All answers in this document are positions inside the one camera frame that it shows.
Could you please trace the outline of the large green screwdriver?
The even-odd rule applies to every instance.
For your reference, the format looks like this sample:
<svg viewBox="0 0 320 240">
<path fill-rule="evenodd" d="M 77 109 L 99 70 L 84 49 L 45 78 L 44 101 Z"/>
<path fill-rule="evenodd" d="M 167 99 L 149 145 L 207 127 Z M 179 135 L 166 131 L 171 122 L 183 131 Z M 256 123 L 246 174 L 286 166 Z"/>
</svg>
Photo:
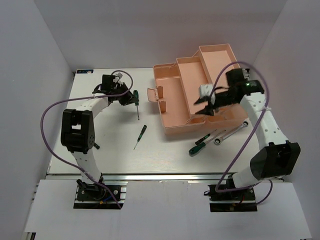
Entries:
<svg viewBox="0 0 320 240">
<path fill-rule="evenodd" d="M 199 145 L 195 145 L 194 147 L 192 147 L 189 151 L 188 154 L 193 157 L 195 155 L 197 155 L 200 151 L 202 151 L 211 141 L 213 141 L 215 138 L 217 138 L 218 136 L 220 136 L 222 133 L 224 133 L 226 130 L 217 130 L 216 132 L 213 133 L 212 135 L 210 135 L 206 140 L 204 140 L 202 143 L 200 143 Z"/>
<path fill-rule="evenodd" d="M 135 89 L 133 91 L 133 95 L 136 98 L 135 106 L 136 106 L 136 112 L 137 112 L 137 119 L 140 120 L 140 114 L 139 114 L 139 92 Z"/>
</svg>

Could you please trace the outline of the small green precision screwdriver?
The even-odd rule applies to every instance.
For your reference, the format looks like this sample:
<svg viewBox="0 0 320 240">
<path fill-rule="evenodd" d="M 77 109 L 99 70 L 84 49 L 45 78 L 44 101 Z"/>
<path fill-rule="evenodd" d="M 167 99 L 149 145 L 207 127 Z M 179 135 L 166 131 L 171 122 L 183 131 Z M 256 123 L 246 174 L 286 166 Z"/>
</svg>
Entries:
<svg viewBox="0 0 320 240">
<path fill-rule="evenodd" d="M 147 129 L 147 125 L 144 125 L 144 126 L 142 127 L 140 133 L 139 133 L 139 136 L 138 136 L 138 138 L 137 138 L 136 144 L 135 144 L 135 146 L 134 146 L 134 148 L 133 148 L 134 150 L 136 149 L 136 147 L 137 147 L 138 143 L 140 142 L 142 136 L 144 135 L 146 129 Z"/>
</svg>

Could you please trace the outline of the silver ratchet wrench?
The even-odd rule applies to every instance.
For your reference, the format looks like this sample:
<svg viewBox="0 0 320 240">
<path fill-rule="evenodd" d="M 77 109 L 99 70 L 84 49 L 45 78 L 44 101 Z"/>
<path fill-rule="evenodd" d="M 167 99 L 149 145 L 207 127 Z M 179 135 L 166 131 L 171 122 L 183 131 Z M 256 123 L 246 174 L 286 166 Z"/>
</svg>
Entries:
<svg viewBox="0 0 320 240">
<path fill-rule="evenodd" d="M 249 125 L 249 123 L 248 123 L 246 120 L 243 121 L 241 125 L 233 128 L 232 130 L 230 130 L 229 132 L 225 133 L 224 135 L 215 138 L 215 139 L 213 140 L 213 143 L 214 143 L 216 146 L 219 146 L 223 141 L 225 141 L 226 139 L 228 139 L 229 137 L 231 137 L 231 136 L 234 135 L 235 133 L 239 132 L 240 130 L 248 127 L 248 125 Z"/>
</svg>

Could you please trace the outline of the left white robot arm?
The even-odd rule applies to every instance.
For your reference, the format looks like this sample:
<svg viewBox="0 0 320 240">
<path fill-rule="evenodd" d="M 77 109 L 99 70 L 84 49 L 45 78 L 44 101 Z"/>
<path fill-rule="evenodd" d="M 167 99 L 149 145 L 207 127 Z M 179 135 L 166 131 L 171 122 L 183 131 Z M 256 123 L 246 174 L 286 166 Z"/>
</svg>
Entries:
<svg viewBox="0 0 320 240">
<path fill-rule="evenodd" d="M 91 184 L 88 193 L 99 200 L 105 196 L 106 187 L 102 182 L 102 173 L 98 169 L 93 153 L 95 144 L 94 119 L 113 102 L 122 106 L 137 104 L 139 97 L 132 93 L 127 85 L 121 81 L 123 70 L 116 70 L 111 74 L 104 74 L 102 82 L 97 85 L 90 98 L 75 109 L 65 109 L 62 114 L 61 144 L 74 157 L 81 168 L 81 181 Z"/>
</svg>

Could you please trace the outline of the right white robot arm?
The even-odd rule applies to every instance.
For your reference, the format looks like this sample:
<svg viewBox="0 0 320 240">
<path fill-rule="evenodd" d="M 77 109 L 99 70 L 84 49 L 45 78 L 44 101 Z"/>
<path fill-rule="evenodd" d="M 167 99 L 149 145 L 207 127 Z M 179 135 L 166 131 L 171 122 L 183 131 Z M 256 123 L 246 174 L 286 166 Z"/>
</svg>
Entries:
<svg viewBox="0 0 320 240">
<path fill-rule="evenodd" d="M 199 99 L 195 104 L 207 102 L 198 113 L 213 116 L 222 107 L 239 104 L 247 113 L 256 135 L 259 151 L 250 160 L 249 166 L 234 173 L 225 188 L 226 195 L 236 200 L 244 189 L 261 181 L 288 176 L 301 153 L 297 142 L 290 142 L 279 128 L 271 109 L 268 107 L 269 94 L 258 80 L 245 78 L 242 69 L 236 68 L 226 74 L 226 91 L 215 93 L 213 84 L 199 87 Z"/>
</svg>

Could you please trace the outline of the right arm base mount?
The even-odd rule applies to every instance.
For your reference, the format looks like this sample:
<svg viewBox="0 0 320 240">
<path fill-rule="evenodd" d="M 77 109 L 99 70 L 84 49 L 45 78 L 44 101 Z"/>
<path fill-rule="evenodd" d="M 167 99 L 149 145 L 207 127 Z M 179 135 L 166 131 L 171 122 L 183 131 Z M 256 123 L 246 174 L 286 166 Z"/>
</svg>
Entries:
<svg viewBox="0 0 320 240">
<path fill-rule="evenodd" d="M 256 196 L 252 188 L 218 193 L 215 184 L 208 185 L 203 195 L 209 198 L 211 213 L 257 212 Z"/>
</svg>

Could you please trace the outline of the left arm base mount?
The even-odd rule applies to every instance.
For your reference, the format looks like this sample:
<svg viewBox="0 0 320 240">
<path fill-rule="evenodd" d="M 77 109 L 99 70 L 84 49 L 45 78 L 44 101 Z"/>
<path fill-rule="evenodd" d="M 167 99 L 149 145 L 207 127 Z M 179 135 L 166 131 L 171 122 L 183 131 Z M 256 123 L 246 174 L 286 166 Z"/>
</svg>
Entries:
<svg viewBox="0 0 320 240">
<path fill-rule="evenodd" d="M 82 210 L 120 210 L 112 195 L 104 187 L 95 183 L 85 183 L 81 179 L 76 180 L 77 188 L 73 203 L 74 209 Z M 122 207 L 126 198 L 126 185 L 107 184 L 118 204 Z"/>
</svg>

